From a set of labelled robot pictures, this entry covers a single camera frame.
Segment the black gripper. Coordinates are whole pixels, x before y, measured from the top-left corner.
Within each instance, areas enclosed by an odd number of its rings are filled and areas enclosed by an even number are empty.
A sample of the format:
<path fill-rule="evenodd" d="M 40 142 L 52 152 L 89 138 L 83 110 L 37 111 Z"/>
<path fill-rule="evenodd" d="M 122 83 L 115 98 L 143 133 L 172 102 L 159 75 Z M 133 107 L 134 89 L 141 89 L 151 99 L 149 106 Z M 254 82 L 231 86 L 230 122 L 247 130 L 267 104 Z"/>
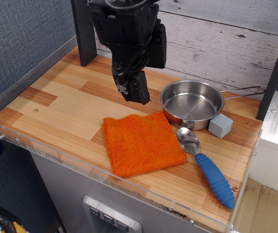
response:
<path fill-rule="evenodd" d="M 112 74 L 118 92 L 125 101 L 150 102 L 145 72 L 146 59 L 140 46 L 112 46 Z"/>

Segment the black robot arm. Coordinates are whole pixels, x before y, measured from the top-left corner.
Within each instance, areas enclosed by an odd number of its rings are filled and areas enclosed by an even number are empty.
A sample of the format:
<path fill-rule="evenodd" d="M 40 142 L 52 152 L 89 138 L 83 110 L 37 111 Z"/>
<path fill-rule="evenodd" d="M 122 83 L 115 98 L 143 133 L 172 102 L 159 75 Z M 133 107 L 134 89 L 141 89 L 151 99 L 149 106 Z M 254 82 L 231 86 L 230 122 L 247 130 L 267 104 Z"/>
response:
<path fill-rule="evenodd" d="M 112 54 L 112 75 L 125 101 L 150 102 L 145 67 L 166 64 L 166 30 L 155 0 L 89 0 L 98 39 Z"/>

